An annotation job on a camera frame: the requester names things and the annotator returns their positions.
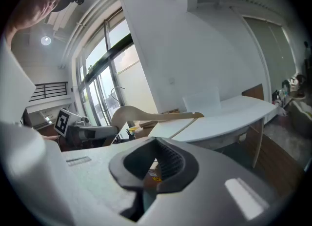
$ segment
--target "balcony railing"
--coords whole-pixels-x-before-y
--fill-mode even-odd
[[[67,95],[67,83],[68,82],[36,84],[36,90],[31,96],[30,101]]]

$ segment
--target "white table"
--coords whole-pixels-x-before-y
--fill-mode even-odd
[[[187,143],[208,140],[230,134],[261,120],[262,128],[253,167],[257,161],[264,125],[264,117],[276,109],[275,105],[245,96],[237,96],[221,102],[221,109],[212,116],[193,119],[192,121],[169,121],[158,123],[149,136],[167,137]]]

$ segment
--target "concrete floor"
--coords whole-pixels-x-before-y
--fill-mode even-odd
[[[311,93],[311,91],[306,93],[305,102],[308,105],[312,105]],[[265,125],[264,134],[305,168],[312,156],[312,139],[304,138],[294,130],[290,115],[287,117],[276,116]]]

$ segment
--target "ceiling light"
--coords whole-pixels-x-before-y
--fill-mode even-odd
[[[48,36],[44,36],[41,39],[41,44],[43,45],[49,45],[51,43],[51,38]]]

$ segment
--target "black railing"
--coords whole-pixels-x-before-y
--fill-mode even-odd
[[[36,90],[30,101],[67,95],[67,82],[35,84]]]

